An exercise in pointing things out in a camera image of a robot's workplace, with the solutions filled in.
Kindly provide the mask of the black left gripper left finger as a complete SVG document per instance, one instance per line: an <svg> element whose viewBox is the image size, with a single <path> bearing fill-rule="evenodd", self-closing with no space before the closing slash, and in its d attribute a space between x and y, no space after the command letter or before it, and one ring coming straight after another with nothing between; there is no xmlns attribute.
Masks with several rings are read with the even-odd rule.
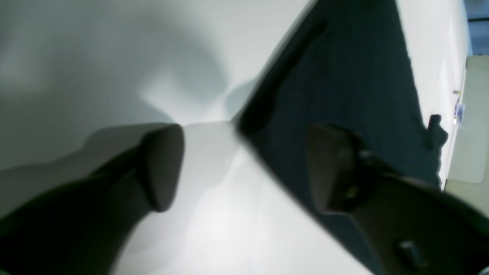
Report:
<svg viewBox="0 0 489 275"><path fill-rule="evenodd" d="M171 207L184 154L183 128L170 124L17 208L1 219L1 274L109 275L136 225Z"/></svg>

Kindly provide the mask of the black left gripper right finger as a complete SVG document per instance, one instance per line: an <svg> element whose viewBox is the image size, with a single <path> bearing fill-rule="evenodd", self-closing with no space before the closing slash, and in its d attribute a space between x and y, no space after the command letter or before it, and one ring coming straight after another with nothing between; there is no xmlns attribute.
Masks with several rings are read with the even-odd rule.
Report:
<svg viewBox="0 0 489 275"><path fill-rule="evenodd" d="M306 155L317 211L351 218L385 274L488 274L488 219L470 205L403 176L339 127L308 127Z"/></svg>

